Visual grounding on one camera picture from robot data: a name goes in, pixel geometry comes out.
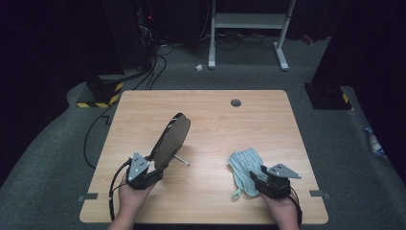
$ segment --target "desk frame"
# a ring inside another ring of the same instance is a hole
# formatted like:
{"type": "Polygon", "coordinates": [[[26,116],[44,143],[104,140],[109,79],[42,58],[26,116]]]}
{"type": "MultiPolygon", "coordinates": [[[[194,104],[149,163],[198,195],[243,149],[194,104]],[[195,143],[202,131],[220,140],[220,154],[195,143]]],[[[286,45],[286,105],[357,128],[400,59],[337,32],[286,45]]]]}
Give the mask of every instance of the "desk frame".
{"type": "Polygon", "coordinates": [[[212,7],[212,27],[209,50],[209,69],[215,69],[215,29],[216,28],[247,28],[247,29],[280,29],[279,41],[274,42],[274,48],[283,71],[288,71],[286,58],[282,51],[282,45],[292,17],[296,0],[290,0],[287,13],[264,14],[264,13],[216,13],[215,0],[212,7]]]}

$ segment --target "metal bracket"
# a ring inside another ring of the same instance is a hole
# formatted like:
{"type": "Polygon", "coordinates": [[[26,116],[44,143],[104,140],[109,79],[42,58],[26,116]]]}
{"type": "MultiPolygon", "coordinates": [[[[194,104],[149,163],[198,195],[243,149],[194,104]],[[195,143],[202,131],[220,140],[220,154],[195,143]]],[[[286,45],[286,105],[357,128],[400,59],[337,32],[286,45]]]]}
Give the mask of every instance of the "metal bracket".
{"type": "Polygon", "coordinates": [[[296,178],[301,179],[302,176],[287,168],[284,164],[278,164],[266,170],[267,173],[273,174],[276,177],[296,178]]]}
{"type": "Polygon", "coordinates": [[[138,153],[138,151],[135,151],[129,169],[128,181],[132,181],[133,179],[135,179],[138,175],[147,170],[148,167],[149,162],[147,162],[144,156],[138,153]]]}

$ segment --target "table top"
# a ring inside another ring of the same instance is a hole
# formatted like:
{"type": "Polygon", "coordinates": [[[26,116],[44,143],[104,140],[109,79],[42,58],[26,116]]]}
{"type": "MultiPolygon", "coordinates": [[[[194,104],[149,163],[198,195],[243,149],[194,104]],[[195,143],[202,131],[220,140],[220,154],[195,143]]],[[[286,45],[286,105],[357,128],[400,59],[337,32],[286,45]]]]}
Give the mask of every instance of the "table top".
{"type": "MultiPolygon", "coordinates": [[[[190,165],[170,161],[136,222],[274,223],[259,196],[231,197],[237,185],[228,159],[233,152],[249,148],[257,151],[266,167],[282,163],[302,176],[290,181],[301,201],[304,224],[327,222],[323,199],[310,195],[309,191],[319,188],[289,100],[281,90],[125,91],[88,190],[88,194],[97,194],[97,199],[84,201],[81,221],[111,221],[108,191],[115,172],[134,151],[150,155],[178,112],[191,120],[177,152],[190,165]],[[241,105],[232,106],[232,100],[241,105]]],[[[114,206],[117,214],[117,192],[114,206]]]]}

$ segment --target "white leg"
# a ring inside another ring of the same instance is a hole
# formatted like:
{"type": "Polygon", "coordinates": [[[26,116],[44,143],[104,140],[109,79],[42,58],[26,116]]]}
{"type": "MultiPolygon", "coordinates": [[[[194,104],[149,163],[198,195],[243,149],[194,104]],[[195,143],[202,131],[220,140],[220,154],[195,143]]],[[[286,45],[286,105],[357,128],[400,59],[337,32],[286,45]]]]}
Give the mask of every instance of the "white leg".
{"type": "Polygon", "coordinates": [[[281,69],[283,71],[288,71],[289,66],[287,65],[286,58],[284,57],[282,51],[282,45],[284,42],[284,38],[286,37],[287,27],[289,26],[290,18],[292,17],[293,8],[295,7],[296,0],[291,0],[289,4],[289,8],[286,13],[286,17],[284,18],[280,39],[278,42],[274,42],[275,51],[277,52],[278,60],[281,65],[281,69]]]}
{"type": "Polygon", "coordinates": [[[215,0],[212,8],[212,27],[210,32],[209,69],[215,69],[215,0]]]}

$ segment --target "circular hole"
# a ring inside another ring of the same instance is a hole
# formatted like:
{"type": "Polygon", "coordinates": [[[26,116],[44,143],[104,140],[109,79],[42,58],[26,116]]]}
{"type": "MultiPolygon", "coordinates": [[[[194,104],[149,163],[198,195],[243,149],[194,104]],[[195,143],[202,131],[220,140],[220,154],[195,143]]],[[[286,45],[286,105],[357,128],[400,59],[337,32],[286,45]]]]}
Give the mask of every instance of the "circular hole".
{"type": "Polygon", "coordinates": [[[240,107],[241,106],[241,101],[238,99],[232,99],[231,100],[231,105],[234,107],[240,107]]]}

